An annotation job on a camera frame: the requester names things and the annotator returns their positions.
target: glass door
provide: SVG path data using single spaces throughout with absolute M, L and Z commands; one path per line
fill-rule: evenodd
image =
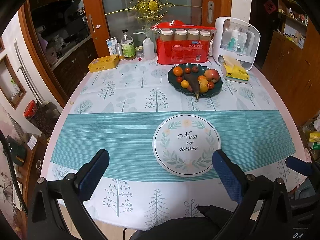
M 106 39 L 120 42 L 127 29 L 135 46 L 146 38 L 155 39 L 150 27 L 180 20 L 185 24 L 214 26 L 220 16 L 230 16 L 231 0 L 84 0 L 87 19 L 99 57 L 109 54 Z

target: teal stripe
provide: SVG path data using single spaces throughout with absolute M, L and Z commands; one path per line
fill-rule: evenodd
M 108 178 L 133 181 L 190 181 L 217 178 L 214 169 L 192 178 L 167 172 L 157 162 L 152 138 L 162 121 L 186 112 L 69 114 L 51 161 L 79 170 L 103 148 L 110 154 Z M 295 148 L 281 114 L 270 111 L 201 111 L 217 129 L 223 151 L 243 171 L 250 171 L 293 153 Z

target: jar lid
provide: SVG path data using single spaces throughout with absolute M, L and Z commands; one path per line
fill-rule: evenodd
M 163 34 L 163 35 L 172 35 L 172 34 L 173 34 L 173 30 L 170 30 L 170 29 L 162 29 L 162 30 L 161 30 L 161 34 Z
M 200 31 L 200 35 L 209 37 L 209 36 L 211 36 L 211 33 L 208 31 Z
M 37 110 L 37 105 L 34 100 L 31 100 L 30 103 L 27 105 L 27 108 L 24 110 L 23 116 L 24 117 L 32 117 Z
M 192 35 L 198 35 L 199 34 L 199 30 L 197 30 L 197 29 L 189 29 L 188 33 L 190 33 Z
M 187 35 L 187 31 L 184 29 L 176 29 L 178 35 Z

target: screw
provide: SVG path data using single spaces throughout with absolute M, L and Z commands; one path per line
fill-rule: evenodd
M 44 182 L 44 178 L 43 178 L 43 177 L 39 178 L 39 179 L 37 180 L 37 182 L 38 182 L 39 184 L 41 184 L 42 182 Z
M 277 182 L 278 182 L 280 185 L 284 184 L 284 181 L 283 181 L 283 179 L 281 179 L 281 178 L 278 178 L 278 179 L 277 179 Z
M 66 175 L 66 179 L 67 180 L 71 180 L 71 179 L 73 179 L 75 177 L 75 174 L 74 173 L 68 173 L 67 175 Z
M 247 174 L 247 179 L 250 181 L 254 181 L 256 177 L 253 174 Z

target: pink table edge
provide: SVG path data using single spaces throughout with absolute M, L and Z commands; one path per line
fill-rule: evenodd
M 212 64 L 216 64 L 214 59 L 212 57 L 208 58 L 209 61 Z M 142 60 L 142 61 L 138 61 L 138 59 L 134 59 L 131 62 L 144 62 L 146 60 Z M 276 90 L 273 88 L 273 86 L 269 83 L 269 81 L 265 78 L 265 76 L 255 67 L 253 66 L 252 69 L 250 70 L 260 81 L 261 85 L 266 89 L 266 91 L 268 92 L 268 94 L 270 95 L 270 97 L 272 98 L 273 102 L 275 103 L 276 107 L 278 108 L 285 124 L 287 125 L 288 131 L 291 135 L 295 150 L 296 150 L 296 157 L 303 160 L 303 161 L 307 161 L 305 152 L 304 152 L 304 148 L 302 145 L 302 141 L 300 139 L 300 135 L 299 132 L 297 130 L 297 127 L 287 109 L 287 107 L 285 106 L 284 102 L 282 101 L 282 99 L 280 98 L 280 96 L 278 95 L 278 93 L 276 92 Z M 72 104 L 74 101 L 76 101 L 76 98 L 78 97 L 78 95 L 80 94 L 82 88 L 85 86 L 85 84 L 87 83 L 87 81 L 89 80 L 89 78 L 93 75 L 94 73 L 88 73 L 83 80 L 80 82 L 80 84 L 78 85 L 78 87 L 76 88 L 76 90 L 73 92 L 72 96 L 70 97 L 69 101 L 67 102 L 66 106 L 64 107 L 56 126 L 54 127 L 54 130 L 52 132 L 52 135 L 50 137 L 50 141 L 49 144 L 47 146 L 47 150 L 44 156 L 44 161 L 43 161 L 43 166 L 42 166 L 42 170 L 41 170 L 41 176 L 42 177 L 46 177 L 48 170 L 49 170 L 49 164 L 50 164 L 50 160 L 51 160 L 51 156 L 54 150 L 54 147 L 57 143 L 60 131 L 63 127 L 63 124 L 72 108 Z

